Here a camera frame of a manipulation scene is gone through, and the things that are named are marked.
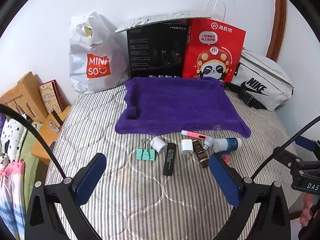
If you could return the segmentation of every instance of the blue label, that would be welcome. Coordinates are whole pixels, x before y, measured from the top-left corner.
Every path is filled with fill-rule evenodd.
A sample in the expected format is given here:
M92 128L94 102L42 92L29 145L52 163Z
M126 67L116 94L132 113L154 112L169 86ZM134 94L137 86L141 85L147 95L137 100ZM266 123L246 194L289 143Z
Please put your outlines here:
M235 151L238 149L238 140L237 138L226 138L228 143L227 151Z

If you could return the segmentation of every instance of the purple towel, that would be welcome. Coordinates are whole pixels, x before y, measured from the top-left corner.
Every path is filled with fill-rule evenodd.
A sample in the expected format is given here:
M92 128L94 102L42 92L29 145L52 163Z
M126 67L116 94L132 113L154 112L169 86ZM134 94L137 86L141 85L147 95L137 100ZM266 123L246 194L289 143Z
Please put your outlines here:
M117 133L161 135L212 130L219 124L222 130L251 135L217 79L148 77L124 84L128 107L116 123Z

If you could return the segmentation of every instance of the red paper bag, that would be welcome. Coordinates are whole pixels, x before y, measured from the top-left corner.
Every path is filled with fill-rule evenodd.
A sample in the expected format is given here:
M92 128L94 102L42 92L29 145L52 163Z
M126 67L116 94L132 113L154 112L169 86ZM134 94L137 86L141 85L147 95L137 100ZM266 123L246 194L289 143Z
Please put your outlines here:
M213 77L231 82L245 31L212 19L192 19L183 66L184 78Z

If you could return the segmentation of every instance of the panda cartoon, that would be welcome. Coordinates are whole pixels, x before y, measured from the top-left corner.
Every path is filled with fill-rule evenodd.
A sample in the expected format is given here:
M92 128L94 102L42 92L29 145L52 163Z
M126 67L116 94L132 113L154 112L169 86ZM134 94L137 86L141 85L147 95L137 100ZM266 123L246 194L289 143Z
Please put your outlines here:
M201 52L197 59L197 76L195 78L213 77L223 81L227 76L230 55L224 49L211 47Z

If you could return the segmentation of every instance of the white bag handle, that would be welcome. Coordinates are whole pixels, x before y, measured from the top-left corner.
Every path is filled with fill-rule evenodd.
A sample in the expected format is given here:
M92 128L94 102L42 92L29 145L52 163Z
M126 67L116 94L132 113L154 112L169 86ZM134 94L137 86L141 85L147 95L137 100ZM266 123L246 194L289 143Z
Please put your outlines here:
M204 6L204 10L205 10L205 8L207 7L207 5L208 5L208 3L209 3L210 1L212 1L212 0L207 1L207 3L206 3L205 6ZM214 14L214 11L215 11L215 9L216 9L216 6L217 6L218 1L219 1L219 0L217 0L217 1L215 2L215 4L214 4L213 11L212 11L212 15L211 15L211 19L213 19L213 14ZM223 6L224 6L224 15L223 15L223 20L222 20L222 22L224 22L224 19L225 19L225 17L226 17L226 5L225 5L225 3L223 3Z

